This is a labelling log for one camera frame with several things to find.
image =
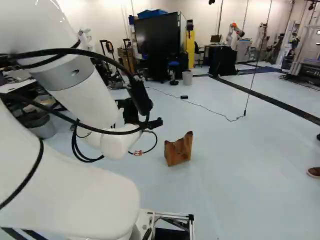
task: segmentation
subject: person's foot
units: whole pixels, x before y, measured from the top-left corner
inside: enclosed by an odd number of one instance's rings
[[[320,167],[309,168],[306,174],[308,174],[312,178],[320,179]]]

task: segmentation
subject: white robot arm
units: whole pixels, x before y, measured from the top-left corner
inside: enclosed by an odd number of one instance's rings
[[[6,23],[0,27],[1,54],[82,49],[56,0],[10,0],[1,7],[0,20]],[[17,61],[81,121],[77,134],[91,133],[86,142],[106,157],[123,157],[141,136],[137,122],[109,129],[119,109],[89,57],[52,53]],[[142,86],[131,82],[128,91],[139,113],[149,118],[152,102]],[[147,100],[145,105],[136,98],[139,94]],[[140,208],[133,182],[58,153],[18,123],[2,101],[0,119],[0,227],[80,238],[129,239]],[[109,133],[138,130],[113,135],[85,126]]]
[[[232,34],[234,33],[234,31],[236,31],[236,34],[242,38],[245,35],[245,32],[242,31],[240,28],[238,28],[237,24],[235,22],[231,23],[229,26],[229,33],[226,36],[226,40],[227,40],[227,45],[231,46],[232,45]]]

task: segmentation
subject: blue container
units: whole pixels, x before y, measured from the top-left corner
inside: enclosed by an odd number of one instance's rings
[[[138,13],[138,17],[139,19],[146,19],[146,18],[151,18],[151,17],[156,17],[156,16],[160,16],[163,14],[167,14],[167,11],[161,10],[161,9],[157,9],[157,10],[144,10],[140,13]]]
[[[129,25],[133,25],[135,23],[135,17],[132,15],[129,15]]]

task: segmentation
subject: white bin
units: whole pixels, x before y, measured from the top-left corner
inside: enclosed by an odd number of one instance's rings
[[[191,85],[192,84],[192,72],[191,71],[184,71],[182,73],[182,80],[184,85]]]

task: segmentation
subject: floor cable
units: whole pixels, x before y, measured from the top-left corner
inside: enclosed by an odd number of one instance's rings
[[[170,94],[170,93],[161,91],[161,90],[156,89],[156,88],[153,88],[153,87],[146,87],[146,89],[152,89],[152,90],[158,91],[158,92],[160,92],[160,93],[163,93],[163,94],[165,94],[165,95],[171,96],[171,97],[173,97],[173,98],[180,99],[181,101],[184,101],[184,102],[186,102],[186,103],[188,103],[188,104],[192,104],[192,105],[201,107],[201,108],[203,108],[203,109],[205,109],[205,110],[207,110],[207,111],[209,111],[209,112],[211,112],[211,113],[213,113],[213,114],[216,114],[216,115],[219,115],[219,116],[224,117],[226,120],[228,120],[228,121],[231,122],[231,123],[232,123],[232,122],[235,122],[235,121],[239,120],[240,118],[243,118],[243,117],[244,117],[244,115],[242,115],[242,116],[236,117],[235,119],[229,119],[226,115],[224,115],[224,114],[222,114],[222,113],[219,113],[219,112],[216,112],[216,111],[212,111],[211,109],[209,109],[209,108],[207,108],[207,107],[205,107],[205,106],[202,106],[202,105],[200,105],[200,104],[194,103],[194,102],[192,102],[192,101],[187,101],[187,100],[185,100],[185,99],[181,99],[179,96],[172,95],[172,94]]]

